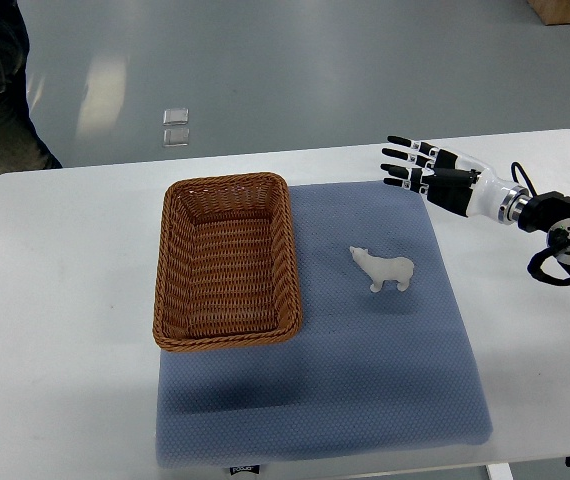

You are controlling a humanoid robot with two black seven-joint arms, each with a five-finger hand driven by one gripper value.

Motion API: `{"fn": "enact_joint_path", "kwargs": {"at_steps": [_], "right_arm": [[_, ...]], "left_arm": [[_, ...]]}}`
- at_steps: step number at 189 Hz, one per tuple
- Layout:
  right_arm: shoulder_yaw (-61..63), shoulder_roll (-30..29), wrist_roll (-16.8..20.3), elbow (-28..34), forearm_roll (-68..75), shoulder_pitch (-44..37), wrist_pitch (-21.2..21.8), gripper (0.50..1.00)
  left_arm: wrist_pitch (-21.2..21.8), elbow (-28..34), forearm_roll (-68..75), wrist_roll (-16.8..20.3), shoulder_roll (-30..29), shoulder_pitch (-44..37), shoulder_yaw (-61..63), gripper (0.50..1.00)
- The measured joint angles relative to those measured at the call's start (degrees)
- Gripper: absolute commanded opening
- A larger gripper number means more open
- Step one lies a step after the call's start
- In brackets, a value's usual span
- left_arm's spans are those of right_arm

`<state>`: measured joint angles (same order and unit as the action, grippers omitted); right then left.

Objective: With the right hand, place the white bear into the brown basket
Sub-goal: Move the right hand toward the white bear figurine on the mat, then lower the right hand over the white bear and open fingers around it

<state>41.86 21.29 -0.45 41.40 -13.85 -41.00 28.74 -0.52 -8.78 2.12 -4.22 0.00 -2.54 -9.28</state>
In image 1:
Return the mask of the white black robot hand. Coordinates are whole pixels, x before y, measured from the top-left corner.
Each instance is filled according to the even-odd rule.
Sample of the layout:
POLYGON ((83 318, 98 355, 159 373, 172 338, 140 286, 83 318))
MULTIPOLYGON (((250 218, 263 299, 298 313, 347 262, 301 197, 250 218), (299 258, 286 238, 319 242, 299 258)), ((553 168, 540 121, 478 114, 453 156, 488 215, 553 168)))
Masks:
POLYGON ((462 217, 482 215, 510 224, 509 210, 528 190, 497 176, 492 167, 463 153, 398 136, 382 153, 407 164, 383 163, 384 183, 423 195, 427 201, 462 217))

